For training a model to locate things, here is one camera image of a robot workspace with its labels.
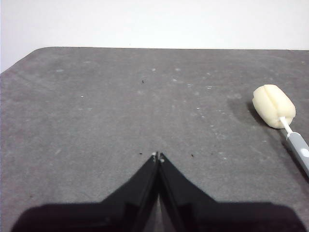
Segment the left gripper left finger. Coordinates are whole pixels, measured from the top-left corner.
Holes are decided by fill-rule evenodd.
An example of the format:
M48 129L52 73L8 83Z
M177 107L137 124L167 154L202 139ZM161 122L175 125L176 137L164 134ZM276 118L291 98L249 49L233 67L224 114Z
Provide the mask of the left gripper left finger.
M50 203L27 209L14 232L141 232L158 193L159 163L150 158L121 187L101 202Z

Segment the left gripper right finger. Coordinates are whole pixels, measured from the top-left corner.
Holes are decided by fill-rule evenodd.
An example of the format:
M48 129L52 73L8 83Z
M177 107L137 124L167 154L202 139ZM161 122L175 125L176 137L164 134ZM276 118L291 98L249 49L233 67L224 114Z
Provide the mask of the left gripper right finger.
M160 198L177 232L304 232L291 208L268 202L217 202L158 156Z

